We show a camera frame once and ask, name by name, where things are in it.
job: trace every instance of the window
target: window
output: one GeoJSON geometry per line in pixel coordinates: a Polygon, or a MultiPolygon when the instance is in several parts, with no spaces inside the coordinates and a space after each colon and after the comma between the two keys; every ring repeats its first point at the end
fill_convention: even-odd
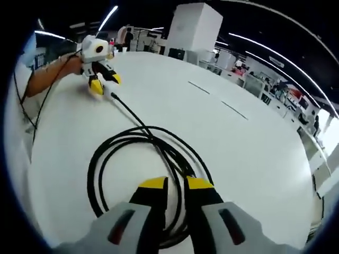
{"type": "Polygon", "coordinates": [[[322,131],[325,127],[326,121],[329,117],[329,112],[324,109],[321,109],[318,113],[319,116],[319,128],[322,131]]]}
{"type": "Polygon", "coordinates": [[[339,143],[339,119],[338,118],[333,118],[331,123],[329,124],[328,129],[326,132],[322,135],[322,141],[323,145],[325,147],[325,152],[327,156],[329,156],[334,148],[338,145],[339,143]]]}

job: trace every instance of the white robot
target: white robot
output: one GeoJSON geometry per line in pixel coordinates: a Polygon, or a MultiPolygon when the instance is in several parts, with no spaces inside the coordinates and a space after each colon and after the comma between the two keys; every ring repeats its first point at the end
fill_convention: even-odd
{"type": "Polygon", "coordinates": [[[83,61],[84,74],[89,78],[88,84],[91,91],[103,95],[104,89],[97,77],[100,72],[105,80],[121,84],[119,75],[113,70],[111,63],[107,60],[109,45],[105,40],[87,35],[82,42],[81,57],[83,61]]]}

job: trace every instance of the black ceiling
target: black ceiling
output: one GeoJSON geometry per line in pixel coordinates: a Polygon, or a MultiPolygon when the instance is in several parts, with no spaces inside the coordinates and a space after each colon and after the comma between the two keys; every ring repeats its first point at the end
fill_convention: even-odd
{"type": "MultiPolygon", "coordinates": [[[[230,36],[238,34],[279,52],[303,69],[322,88],[331,101],[339,104],[339,65],[324,47],[305,30],[293,22],[275,13],[248,4],[229,1],[96,1],[91,5],[54,5],[40,14],[46,31],[50,31],[70,39],[76,34],[69,26],[86,22],[90,30],[91,22],[102,21],[114,5],[119,9],[110,18],[105,30],[117,30],[121,26],[131,24],[144,28],[164,26],[168,32],[176,5],[189,2],[206,2],[223,17],[219,35],[229,44],[229,48],[243,53],[250,51],[270,61],[269,56],[285,64],[283,71],[294,78],[309,91],[310,94],[323,97],[314,85],[296,68],[279,56],[246,40],[230,36]]],[[[327,45],[339,58],[339,29],[335,26],[333,5],[324,1],[252,1],[263,4],[290,16],[304,25],[327,45]]]]}

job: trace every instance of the cable tether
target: cable tether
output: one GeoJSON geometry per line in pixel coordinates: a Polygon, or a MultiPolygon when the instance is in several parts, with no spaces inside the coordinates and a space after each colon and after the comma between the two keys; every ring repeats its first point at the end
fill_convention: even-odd
{"type": "Polygon", "coordinates": [[[186,237],[189,235],[187,231],[187,224],[184,219],[183,223],[178,227],[178,229],[172,233],[172,230],[174,229],[175,225],[178,222],[178,219],[180,217],[181,212],[181,206],[182,206],[182,190],[179,182],[179,178],[177,176],[177,172],[184,178],[186,176],[192,176],[195,177],[194,170],[190,163],[185,159],[182,154],[176,150],[173,146],[165,142],[163,139],[158,138],[156,135],[153,135],[151,130],[157,130],[166,133],[167,135],[170,135],[172,138],[176,139],[179,143],[181,143],[184,147],[186,147],[198,160],[202,168],[204,169],[207,178],[211,184],[213,184],[212,177],[203,162],[203,160],[200,158],[198,153],[190,147],[185,141],[183,141],[181,138],[179,138],[174,133],[168,131],[165,128],[156,127],[156,126],[146,126],[142,120],[114,93],[111,94],[111,96],[116,99],[139,123],[141,126],[134,127],[128,130],[125,130],[123,132],[120,132],[119,134],[107,139],[104,141],[94,152],[93,157],[91,159],[90,165],[88,167],[88,173],[87,173],[87,194],[88,199],[90,200],[90,204],[92,206],[92,209],[97,217],[100,217],[103,214],[103,211],[101,210],[96,194],[94,189],[94,175],[96,166],[98,163],[98,160],[100,157],[109,149],[111,151],[109,154],[104,158],[100,171],[99,171],[99,197],[102,203],[102,206],[104,210],[107,212],[109,210],[107,203],[105,201],[105,197],[103,194],[103,188],[102,188],[102,176],[104,168],[108,162],[108,160],[111,158],[111,156],[116,153],[119,149],[133,143],[151,143],[154,145],[156,150],[158,150],[161,154],[161,156],[164,157],[166,163],[168,164],[168,167],[171,171],[171,174],[174,179],[174,185],[176,187],[177,192],[177,206],[176,211],[174,214],[173,221],[170,223],[170,225],[164,229],[163,231],[163,239],[159,246],[160,249],[169,248],[171,246],[174,246],[180,242],[182,242],[186,237]]]}

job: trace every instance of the white table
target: white table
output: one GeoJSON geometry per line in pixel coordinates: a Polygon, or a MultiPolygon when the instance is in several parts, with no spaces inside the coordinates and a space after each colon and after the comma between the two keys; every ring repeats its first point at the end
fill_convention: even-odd
{"type": "MultiPolygon", "coordinates": [[[[259,220],[273,241],[304,246],[312,217],[311,173],[297,133],[283,118],[241,87],[184,61],[147,52],[127,52],[112,61],[123,81],[120,98],[146,124],[165,127],[190,144],[224,201],[259,220]]],[[[29,186],[52,246],[80,239],[95,220],[86,191],[88,164],[104,140],[134,127],[121,109],[89,96],[86,80],[75,75],[60,82],[46,105],[29,186]]],[[[104,172],[108,206],[128,201],[143,180],[162,175],[168,172],[152,146],[124,148],[104,172]]],[[[175,194],[169,187],[171,220],[175,194]]],[[[191,240],[161,253],[193,253],[191,240]]]]}

